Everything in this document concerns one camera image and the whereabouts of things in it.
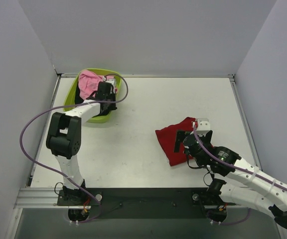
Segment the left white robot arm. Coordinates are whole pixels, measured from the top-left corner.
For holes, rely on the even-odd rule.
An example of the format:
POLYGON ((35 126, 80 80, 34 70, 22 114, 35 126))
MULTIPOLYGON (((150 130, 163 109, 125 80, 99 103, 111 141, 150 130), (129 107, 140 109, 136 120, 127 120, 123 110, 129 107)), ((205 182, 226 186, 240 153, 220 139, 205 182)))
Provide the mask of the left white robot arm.
POLYGON ((93 117, 106 116, 117 109, 117 81, 112 78, 100 82, 97 90, 92 92, 84 102, 86 105, 75 107, 65 113, 54 113, 46 138, 46 147, 57 159, 63 176, 63 193, 75 205, 86 200, 86 192, 77 160, 81 147, 82 125, 93 117))

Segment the red t shirt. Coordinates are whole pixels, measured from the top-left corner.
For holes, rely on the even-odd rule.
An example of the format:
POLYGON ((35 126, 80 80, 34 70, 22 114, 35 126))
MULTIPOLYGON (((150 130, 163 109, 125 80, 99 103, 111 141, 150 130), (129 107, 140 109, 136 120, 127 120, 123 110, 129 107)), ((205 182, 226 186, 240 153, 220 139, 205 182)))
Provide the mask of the red t shirt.
POLYGON ((157 140, 165 153, 170 166, 177 166, 186 162, 186 156, 183 152, 184 146, 182 144, 179 147, 179 152, 174 152, 176 133, 178 130, 192 131, 192 122, 195 120, 196 118, 186 117, 180 123, 155 130, 157 140))

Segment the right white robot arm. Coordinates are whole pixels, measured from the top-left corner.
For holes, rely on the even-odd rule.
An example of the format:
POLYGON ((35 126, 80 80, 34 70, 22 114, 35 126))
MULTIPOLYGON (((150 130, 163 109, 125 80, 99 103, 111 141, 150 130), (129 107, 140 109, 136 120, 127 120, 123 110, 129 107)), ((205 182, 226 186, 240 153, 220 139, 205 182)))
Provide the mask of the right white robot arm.
POLYGON ((179 130, 174 152, 184 147, 187 157, 195 159, 195 169, 207 169, 212 182, 207 194, 224 203, 233 203, 260 211, 287 229, 287 184, 264 173, 236 152, 211 144, 212 131, 179 130))

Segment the pink t shirt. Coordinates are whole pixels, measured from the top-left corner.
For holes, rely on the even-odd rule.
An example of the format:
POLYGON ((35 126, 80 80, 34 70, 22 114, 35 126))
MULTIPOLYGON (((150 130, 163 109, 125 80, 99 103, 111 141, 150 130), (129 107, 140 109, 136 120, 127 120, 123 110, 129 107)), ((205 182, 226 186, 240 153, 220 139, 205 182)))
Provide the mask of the pink t shirt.
MULTIPOLYGON (((92 93, 94 93, 100 82, 103 82, 104 75, 97 75, 93 71, 83 70, 78 76, 79 96, 82 100, 86 100, 92 93)), ((114 87, 115 93, 118 91, 117 86, 114 87)))

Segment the green plastic basin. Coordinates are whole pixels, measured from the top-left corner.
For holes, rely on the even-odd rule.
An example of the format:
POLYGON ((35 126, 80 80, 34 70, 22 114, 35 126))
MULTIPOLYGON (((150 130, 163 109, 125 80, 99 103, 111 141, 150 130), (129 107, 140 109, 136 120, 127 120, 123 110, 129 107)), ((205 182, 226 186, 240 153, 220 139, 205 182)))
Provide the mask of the green plastic basin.
MULTIPOLYGON (((110 71, 110 70, 104 70, 104 69, 91 69, 91 68, 86 69, 86 70, 93 71, 97 75, 114 76, 115 79, 117 80, 118 91, 115 93, 117 97, 118 92, 121 88, 121 83, 122 83, 121 76, 117 72, 110 71)), ((71 86, 66 96, 64 105, 67 106, 68 108, 64 109, 64 113, 71 117, 80 117, 82 120, 82 123, 86 123, 86 122, 105 123, 106 121, 108 121, 112 111, 106 116, 94 117, 94 115, 99 113, 101 101, 85 100, 81 104, 75 104, 75 93, 76 93, 76 88, 78 87, 79 74, 77 75, 73 85, 71 86)))

